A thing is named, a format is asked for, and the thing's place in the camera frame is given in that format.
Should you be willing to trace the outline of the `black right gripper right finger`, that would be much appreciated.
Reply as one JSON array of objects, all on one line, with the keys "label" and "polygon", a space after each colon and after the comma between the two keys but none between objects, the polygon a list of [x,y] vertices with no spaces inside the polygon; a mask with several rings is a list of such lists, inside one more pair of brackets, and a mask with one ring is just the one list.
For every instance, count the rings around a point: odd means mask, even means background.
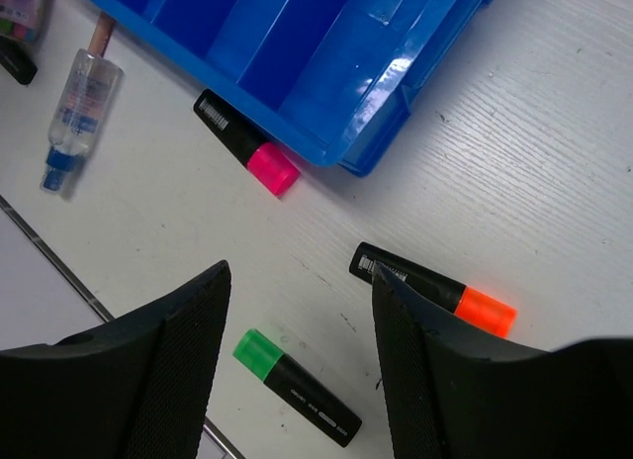
[{"label": "black right gripper right finger", "polygon": [[628,458],[632,342],[554,351],[482,331],[385,267],[372,311],[398,458]]}]

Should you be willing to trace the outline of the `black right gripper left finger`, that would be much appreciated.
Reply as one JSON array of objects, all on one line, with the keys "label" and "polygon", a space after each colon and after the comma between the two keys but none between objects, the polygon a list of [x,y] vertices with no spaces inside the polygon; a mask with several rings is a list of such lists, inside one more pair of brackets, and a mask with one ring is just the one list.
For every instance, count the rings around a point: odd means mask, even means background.
[{"label": "black right gripper left finger", "polygon": [[2,456],[195,457],[230,289],[220,261],[113,321],[4,350]]}]

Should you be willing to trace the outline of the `orange cap black highlighter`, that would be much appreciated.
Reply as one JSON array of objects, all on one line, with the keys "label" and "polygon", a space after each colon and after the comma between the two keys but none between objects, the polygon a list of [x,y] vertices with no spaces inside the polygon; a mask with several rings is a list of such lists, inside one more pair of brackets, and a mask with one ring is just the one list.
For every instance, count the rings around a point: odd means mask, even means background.
[{"label": "orange cap black highlighter", "polygon": [[515,322],[515,308],[367,242],[356,248],[349,272],[371,284],[377,264],[391,270],[422,297],[490,334],[507,338]]}]

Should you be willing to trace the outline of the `yellow cap black highlighter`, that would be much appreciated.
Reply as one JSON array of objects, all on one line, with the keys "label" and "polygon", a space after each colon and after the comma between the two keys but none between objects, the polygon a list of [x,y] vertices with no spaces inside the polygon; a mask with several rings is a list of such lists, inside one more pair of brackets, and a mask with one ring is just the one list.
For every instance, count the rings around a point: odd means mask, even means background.
[{"label": "yellow cap black highlighter", "polygon": [[2,37],[0,44],[1,65],[21,85],[29,85],[38,68],[29,54],[17,42]]}]

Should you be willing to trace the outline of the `crayon bottle pink cap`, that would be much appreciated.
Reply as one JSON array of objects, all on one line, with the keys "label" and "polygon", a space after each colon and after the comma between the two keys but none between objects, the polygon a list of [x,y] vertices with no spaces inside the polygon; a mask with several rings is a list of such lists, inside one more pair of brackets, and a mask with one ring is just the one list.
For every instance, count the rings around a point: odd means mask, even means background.
[{"label": "crayon bottle pink cap", "polygon": [[43,26],[50,0],[1,0],[1,36],[34,43]]}]

